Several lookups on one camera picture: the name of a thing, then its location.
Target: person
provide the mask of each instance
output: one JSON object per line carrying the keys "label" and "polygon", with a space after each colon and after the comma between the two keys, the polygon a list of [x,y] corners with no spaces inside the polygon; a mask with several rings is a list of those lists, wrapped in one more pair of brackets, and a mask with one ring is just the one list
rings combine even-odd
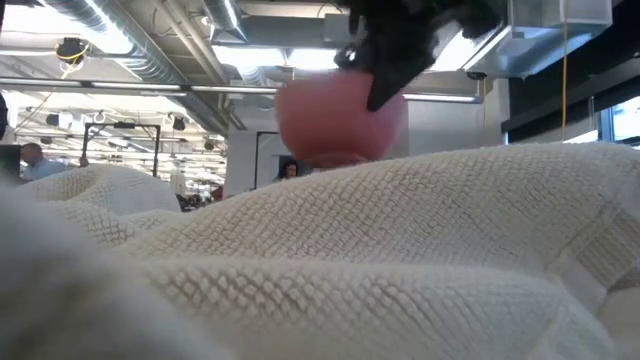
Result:
{"label": "person", "polygon": [[20,155],[22,161],[28,165],[24,171],[24,179],[28,181],[39,180],[69,170],[67,165],[61,162],[45,159],[42,148],[36,143],[23,145]]}
{"label": "person", "polygon": [[295,177],[298,177],[298,163],[290,159],[280,166],[276,181],[289,180]]}
{"label": "person", "polygon": [[80,158],[79,162],[80,162],[80,167],[81,168],[89,166],[89,159],[87,159],[86,156],[82,156]]}

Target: white wall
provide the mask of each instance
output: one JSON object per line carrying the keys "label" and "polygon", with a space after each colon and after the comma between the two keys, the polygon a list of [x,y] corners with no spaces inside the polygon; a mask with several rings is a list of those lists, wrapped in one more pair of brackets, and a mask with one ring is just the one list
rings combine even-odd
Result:
{"label": "white wall", "polygon": [[502,144],[508,86],[508,80],[494,81],[483,104],[409,102],[409,155]]}

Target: fluorescent light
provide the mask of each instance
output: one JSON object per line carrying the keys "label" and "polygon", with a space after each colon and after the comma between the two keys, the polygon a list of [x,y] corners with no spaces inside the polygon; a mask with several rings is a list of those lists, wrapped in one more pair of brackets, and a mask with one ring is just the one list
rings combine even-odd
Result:
{"label": "fluorescent light", "polygon": [[278,92],[277,88],[268,87],[252,87],[252,86],[225,86],[225,85],[194,85],[191,87],[193,91],[204,92],[224,92],[227,94],[260,94],[260,95],[273,95]]}
{"label": "fluorescent light", "polygon": [[[438,31],[440,43],[443,44],[444,47],[442,47],[439,54],[437,54],[437,60],[429,70],[457,71],[469,63],[472,58],[482,58],[489,52],[492,46],[487,46],[484,49],[482,49],[482,47],[498,31],[497,29],[498,28],[493,29],[476,39],[466,39],[462,35],[463,30],[460,28],[460,25],[455,22],[445,25]],[[445,37],[447,34],[452,33],[455,33],[453,38],[448,39]],[[482,49],[484,55],[477,56],[478,49]]]}
{"label": "fluorescent light", "polygon": [[30,85],[30,86],[56,86],[56,87],[78,87],[79,81],[68,80],[47,80],[47,79],[25,79],[25,78],[2,78],[0,84]]}
{"label": "fluorescent light", "polygon": [[142,96],[163,96],[163,97],[185,97],[185,92],[168,92],[168,91],[141,91]]}
{"label": "fluorescent light", "polygon": [[332,70],[338,65],[333,61],[336,50],[295,49],[287,59],[287,65],[300,70]]}
{"label": "fluorescent light", "polygon": [[221,63],[233,65],[238,69],[284,65],[284,56],[280,49],[228,46],[212,47]]}
{"label": "fluorescent light", "polygon": [[441,102],[460,102],[472,103],[476,102],[475,96],[456,96],[456,95],[439,95],[439,94],[404,94],[405,100],[408,101],[441,101]]}
{"label": "fluorescent light", "polygon": [[[439,31],[440,49],[436,48],[436,62],[429,68],[430,71],[456,71],[459,70],[476,51],[475,41],[465,39],[462,30],[457,23],[450,23]],[[445,38],[441,34],[455,33],[453,38]]]}
{"label": "fluorescent light", "polygon": [[480,59],[485,57],[489,53],[489,51],[491,51],[491,49],[496,47],[496,45],[498,45],[498,43],[502,41],[502,39],[504,39],[510,33],[511,33],[511,25],[506,26],[504,29],[502,29],[498,33],[498,35],[496,35],[493,39],[491,39],[489,43],[487,43],[482,49],[480,49],[480,51],[478,51],[471,59],[469,59],[469,61],[466,64],[464,64],[462,68],[465,71],[469,71],[469,69],[471,69],[475,64],[477,64],[478,61],[480,61]]}
{"label": "fluorescent light", "polygon": [[117,82],[94,82],[95,87],[109,89],[131,89],[131,90],[180,90],[180,85],[169,84],[146,84],[146,83],[117,83]]}

